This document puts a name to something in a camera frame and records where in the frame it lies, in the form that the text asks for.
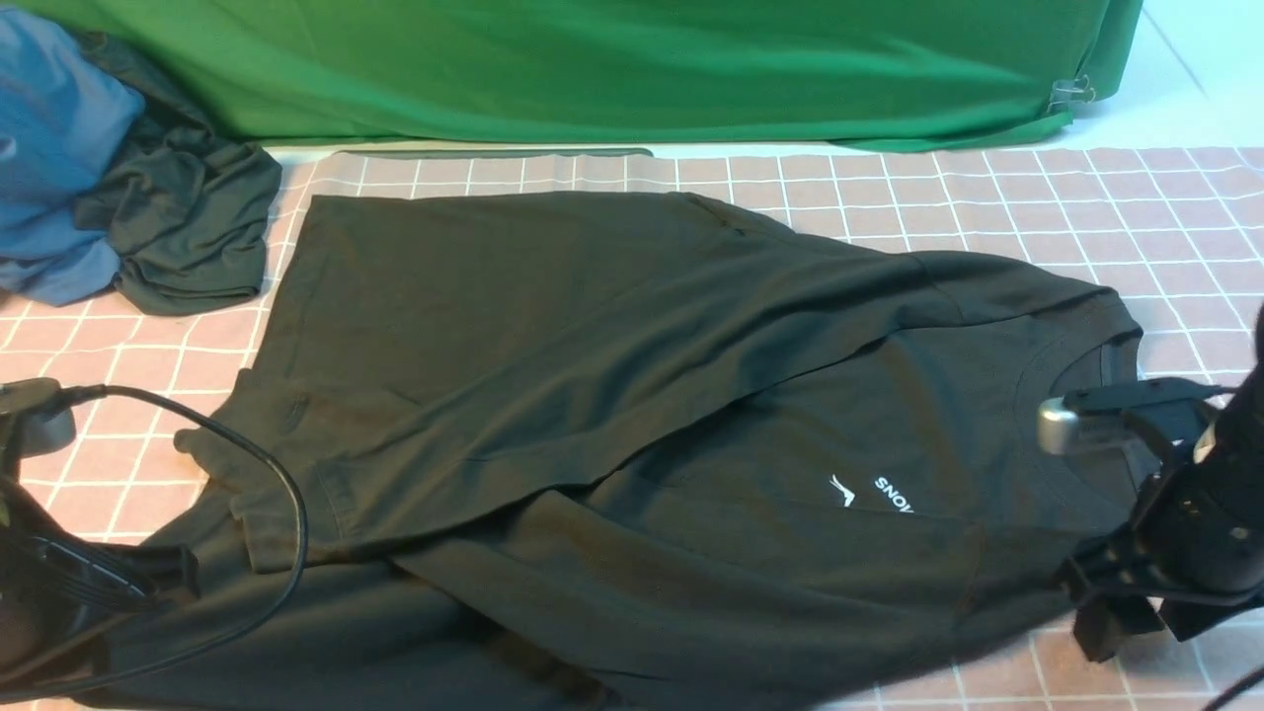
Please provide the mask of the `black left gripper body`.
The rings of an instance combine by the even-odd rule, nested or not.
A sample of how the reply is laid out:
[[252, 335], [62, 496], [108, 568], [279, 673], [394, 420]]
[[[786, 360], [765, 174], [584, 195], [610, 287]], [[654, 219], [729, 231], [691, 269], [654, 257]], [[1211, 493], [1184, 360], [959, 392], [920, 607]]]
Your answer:
[[9, 478], [3, 479], [1, 509], [5, 692], [46, 691], [107, 674], [110, 633], [198, 598], [198, 560], [185, 545], [86, 541]]

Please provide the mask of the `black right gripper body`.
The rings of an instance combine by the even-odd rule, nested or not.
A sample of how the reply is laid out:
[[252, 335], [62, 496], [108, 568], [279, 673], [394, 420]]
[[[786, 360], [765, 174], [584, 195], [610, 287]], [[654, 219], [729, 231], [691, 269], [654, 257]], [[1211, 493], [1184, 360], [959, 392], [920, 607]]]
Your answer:
[[1232, 388], [1211, 401], [1220, 410], [1201, 436], [1170, 455], [1138, 442], [1157, 469], [1133, 511], [1060, 562], [1057, 584], [1087, 660], [1107, 662], [1150, 633], [1187, 641], [1261, 606], [1261, 367]]

